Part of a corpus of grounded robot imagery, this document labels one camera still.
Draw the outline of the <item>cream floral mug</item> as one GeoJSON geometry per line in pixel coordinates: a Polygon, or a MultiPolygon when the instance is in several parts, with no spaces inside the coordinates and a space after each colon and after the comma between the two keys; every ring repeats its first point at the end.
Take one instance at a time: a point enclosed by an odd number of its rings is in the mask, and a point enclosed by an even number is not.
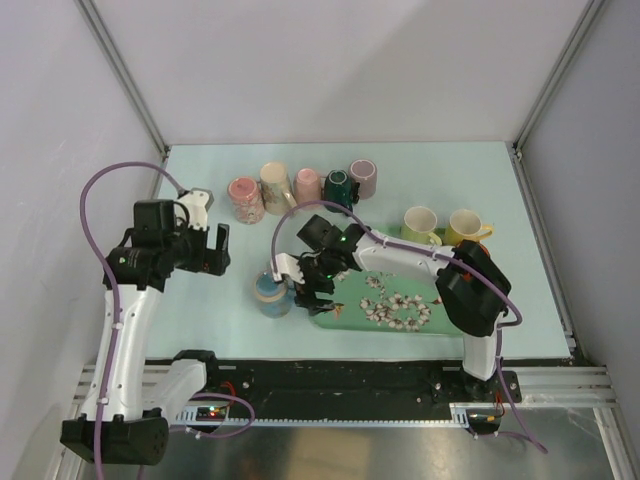
{"type": "Polygon", "coordinates": [[[297,205],[287,166],[269,162],[260,170],[260,187],[266,211],[282,216],[297,205]]]}

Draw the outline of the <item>blue floral mug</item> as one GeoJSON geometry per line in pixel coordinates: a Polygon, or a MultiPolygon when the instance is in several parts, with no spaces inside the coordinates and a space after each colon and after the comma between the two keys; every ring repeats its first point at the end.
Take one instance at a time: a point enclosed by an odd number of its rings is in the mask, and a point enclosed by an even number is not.
{"type": "Polygon", "coordinates": [[[276,282],[271,273],[259,273],[253,282],[253,294],[261,313],[269,318],[286,316],[293,305],[293,297],[286,282],[276,282]]]}

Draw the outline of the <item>light green mug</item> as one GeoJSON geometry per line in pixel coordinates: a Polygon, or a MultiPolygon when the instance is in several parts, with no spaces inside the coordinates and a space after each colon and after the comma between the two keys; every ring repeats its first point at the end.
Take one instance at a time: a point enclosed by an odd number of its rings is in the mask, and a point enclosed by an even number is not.
{"type": "Polygon", "coordinates": [[[418,244],[442,246],[442,239],[435,233],[437,216],[424,206],[410,207],[404,214],[401,238],[418,244]]]}

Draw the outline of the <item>yellow mug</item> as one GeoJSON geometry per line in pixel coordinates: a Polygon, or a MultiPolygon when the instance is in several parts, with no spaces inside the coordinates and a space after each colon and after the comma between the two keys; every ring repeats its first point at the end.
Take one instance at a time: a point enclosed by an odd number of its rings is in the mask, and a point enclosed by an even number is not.
{"type": "Polygon", "coordinates": [[[455,246],[463,240],[481,242],[492,236],[494,227],[484,224],[472,210],[458,209],[450,217],[444,233],[444,244],[455,246]]]}

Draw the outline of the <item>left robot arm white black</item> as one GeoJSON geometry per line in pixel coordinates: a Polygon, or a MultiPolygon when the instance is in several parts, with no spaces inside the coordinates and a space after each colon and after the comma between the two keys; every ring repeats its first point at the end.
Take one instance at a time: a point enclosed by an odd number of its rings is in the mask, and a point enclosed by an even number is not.
{"type": "Polygon", "coordinates": [[[176,200],[144,200],[133,225],[106,258],[103,335],[89,392],[78,418],[65,420],[61,443],[88,462],[156,465],[169,426],[195,394],[214,397],[222,376],[211,351],[183,350],[149,393],[143,393],[149,332],[174,270],[221,276],[230,264],[229,227],[217,226],[208,248],[210,192],[193,189],[176,200]]]}

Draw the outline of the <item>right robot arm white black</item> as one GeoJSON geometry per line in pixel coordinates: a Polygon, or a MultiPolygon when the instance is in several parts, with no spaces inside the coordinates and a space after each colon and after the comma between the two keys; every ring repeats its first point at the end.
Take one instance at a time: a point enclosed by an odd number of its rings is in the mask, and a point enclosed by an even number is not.
{"type": "Polygon", "coordinates": [[[433,287],[446,316],[463,337],[462,388],[476,401],[498,388],[499,319],[515,313],[511,283],[484,247],[464,240],[456,246],[426,246],[351,223],[341,230],[313,216],[298,232],[310,251],[278,256],[296,288],[296,304],[312,316],[337,303],[336,277],[347,271],[396,274],[433,287]]]}

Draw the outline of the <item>dark green mug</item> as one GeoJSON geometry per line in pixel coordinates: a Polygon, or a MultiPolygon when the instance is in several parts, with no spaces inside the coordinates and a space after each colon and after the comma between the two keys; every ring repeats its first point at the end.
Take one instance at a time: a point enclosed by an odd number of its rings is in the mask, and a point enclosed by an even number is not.
{"type": "Polygon", "coordinates": [[[360,183],[345,170],[331,170],[325,177],[322,199],[353,210],[359,202],[360,183]]]}

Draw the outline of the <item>light pink mug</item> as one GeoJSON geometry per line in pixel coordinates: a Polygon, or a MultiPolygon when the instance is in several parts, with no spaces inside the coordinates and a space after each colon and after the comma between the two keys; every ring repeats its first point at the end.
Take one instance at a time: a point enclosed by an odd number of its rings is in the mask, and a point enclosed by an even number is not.
{"type": "Polygon", "coordinates": [[[294,198],[298,204],[321,200],[321,176],[311,168],[299,170],[294,179],[294,198]]]}

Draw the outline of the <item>mauve mug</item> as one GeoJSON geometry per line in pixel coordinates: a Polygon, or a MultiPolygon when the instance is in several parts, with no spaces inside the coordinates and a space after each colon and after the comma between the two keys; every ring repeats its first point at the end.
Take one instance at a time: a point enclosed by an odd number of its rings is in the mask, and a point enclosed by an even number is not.
{"type": "Polygon", "coordinates": [[[359,197],[367,200],[374,196],[377,188],[377,166],[369,159],[357,159],[349,166],[349,175],[359,184],[359,197]]]}

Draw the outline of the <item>green floral tray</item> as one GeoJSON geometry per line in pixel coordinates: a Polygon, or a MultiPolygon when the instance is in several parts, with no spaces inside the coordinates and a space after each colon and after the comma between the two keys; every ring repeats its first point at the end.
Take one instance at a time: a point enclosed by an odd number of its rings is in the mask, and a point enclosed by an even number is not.
{"type": "Polygon", "coordinates": [[[462,332],[449,320],[434,284],[384,272],[349,270],[334,279],[336,312],[315,315],[320,328],[365,332],[447,335],[462,332]]]}

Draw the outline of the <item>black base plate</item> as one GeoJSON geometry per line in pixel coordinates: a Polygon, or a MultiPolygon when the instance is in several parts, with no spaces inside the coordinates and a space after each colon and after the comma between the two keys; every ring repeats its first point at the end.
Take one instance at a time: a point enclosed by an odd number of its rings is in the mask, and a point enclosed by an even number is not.
{"type": "Polygon", "coordinates": [[[458,362],[220,360],[202,391],[234,394],[230,416],[261,421],[445,420],[453,403],[522,401],[517,374],[482,382],[458,362]]]}

